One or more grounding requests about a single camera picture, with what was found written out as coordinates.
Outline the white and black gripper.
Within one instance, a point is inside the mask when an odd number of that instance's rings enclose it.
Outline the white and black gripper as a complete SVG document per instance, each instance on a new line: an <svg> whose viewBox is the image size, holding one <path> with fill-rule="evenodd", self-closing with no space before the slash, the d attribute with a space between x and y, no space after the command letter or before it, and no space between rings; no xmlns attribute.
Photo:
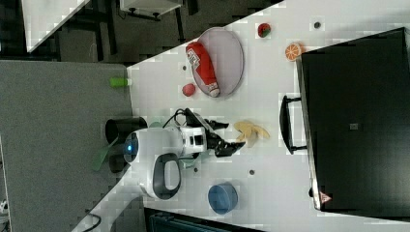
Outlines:
<svg viewBox="0 0 410 232"><path fill-rule="evenodd" d="M220 141L215 130L227 129L228 123L215 120L205 120L189 108L179 111L185 117L186 123L179 126L179 141L182 145L180 158L196 158L201 153L214 150L217 158L231 157L245 146L245 142Z"/></svg>

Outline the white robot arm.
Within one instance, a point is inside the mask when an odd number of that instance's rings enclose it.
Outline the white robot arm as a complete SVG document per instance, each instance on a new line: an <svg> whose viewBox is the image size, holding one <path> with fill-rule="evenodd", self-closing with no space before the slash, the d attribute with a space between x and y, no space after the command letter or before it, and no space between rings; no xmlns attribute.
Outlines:
<svg viewBox="0 0 410 232"><path fill-rule="evenodd" d="M245 142L228 142L215 130L228 124L203 119L189 108L178 110L186 117L184 126L162 126L135 130L124 143L124 157L131 165L141 191L152 198L168 200L181 186L180 160L196 160L213 151L217 158L231 157Z"/></svg>

